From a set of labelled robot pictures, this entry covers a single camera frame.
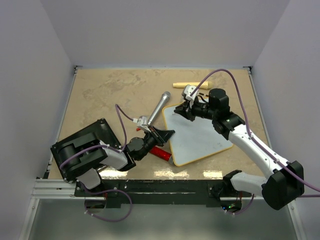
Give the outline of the yellow framed whiteboard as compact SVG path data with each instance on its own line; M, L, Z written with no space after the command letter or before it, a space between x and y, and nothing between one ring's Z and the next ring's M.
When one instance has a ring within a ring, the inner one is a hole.
M169 139L174 166L181 167L233 147L214 130L210 120L196 118L191 122L179 114L173 115L175 108L172 105L162 109L165 128L175 131Z

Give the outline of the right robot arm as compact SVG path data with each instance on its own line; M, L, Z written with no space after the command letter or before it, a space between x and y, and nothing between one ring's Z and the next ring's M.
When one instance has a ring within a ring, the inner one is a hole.
M199 101L194 85L182 91L184 102L174 113L187 120L199 117L212 122L214 130L226 140L240 148L261 170L263 176L234 170L223 178L223 192L230 197L238 192L247 192L263 197L274 210L280 210L305 192L304 169L298 162L289 162L259 140L245 121L233 113L225 90L214 88L209 91L208 101Z

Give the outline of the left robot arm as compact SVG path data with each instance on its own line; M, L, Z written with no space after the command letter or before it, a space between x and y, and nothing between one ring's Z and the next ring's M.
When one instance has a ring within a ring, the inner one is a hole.
M98 168L112 167L126 172L136 166L154 147L164 146L175 134L174 130L160 130L149 126L144 137L134 137L122 149L116 149L100 139L96 132L77 132L73 139L62 140L51 147L53 158L63 179L80 182L92 196L99 196L104 184Z

